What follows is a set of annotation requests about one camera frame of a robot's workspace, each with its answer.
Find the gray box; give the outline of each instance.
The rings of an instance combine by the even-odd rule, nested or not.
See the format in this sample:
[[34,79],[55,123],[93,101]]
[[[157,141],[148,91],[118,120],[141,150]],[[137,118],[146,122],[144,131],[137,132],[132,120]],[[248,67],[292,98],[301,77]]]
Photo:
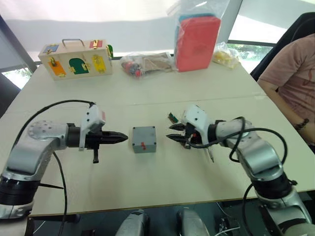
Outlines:
[[132,132],[134,153],[156,152],[157,138],[155,126],[134,127]]

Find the metal handle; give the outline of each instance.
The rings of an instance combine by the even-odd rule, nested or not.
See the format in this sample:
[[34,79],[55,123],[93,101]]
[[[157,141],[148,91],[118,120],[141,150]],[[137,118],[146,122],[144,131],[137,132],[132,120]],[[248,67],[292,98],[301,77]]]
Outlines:
[[85,47],[83,41],[81,39],[79,39],[79,38],[64,38],[62,40],[64,46],[65,46],[65,43],[64,43],[65,41],[80,41],[82,43],[83,47]]

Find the person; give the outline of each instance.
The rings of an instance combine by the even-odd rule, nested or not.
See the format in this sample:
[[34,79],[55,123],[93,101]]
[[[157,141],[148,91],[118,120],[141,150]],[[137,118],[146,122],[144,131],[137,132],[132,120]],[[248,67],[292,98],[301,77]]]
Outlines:
[[282,48],[258,83],[315,153],[315,33]]

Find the person's arm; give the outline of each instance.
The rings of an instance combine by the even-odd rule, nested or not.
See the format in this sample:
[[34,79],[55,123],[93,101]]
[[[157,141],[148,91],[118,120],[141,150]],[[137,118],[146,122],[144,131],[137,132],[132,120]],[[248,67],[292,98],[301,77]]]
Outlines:
[[[276,104],[279,110],[289,120],[292,125],[301,124],[304,119],[297,115],[291,107],[280,97],[276,92],[278,89],[277,85],[274,85],[265,80],[258,80],[258,84],[265,91],[268,97]],[[308,142],[315,143],[315,124],[310,122],[304,128],[299,130],[300,135]]]

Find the wooden toy box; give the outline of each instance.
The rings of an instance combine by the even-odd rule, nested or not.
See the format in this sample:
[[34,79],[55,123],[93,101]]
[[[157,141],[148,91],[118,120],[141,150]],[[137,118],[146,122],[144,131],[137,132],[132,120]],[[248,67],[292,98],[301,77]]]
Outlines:
[[62,43],[45,45],[38,57],[54,80],[112,74],[111,56],[104,39],[63,39]]

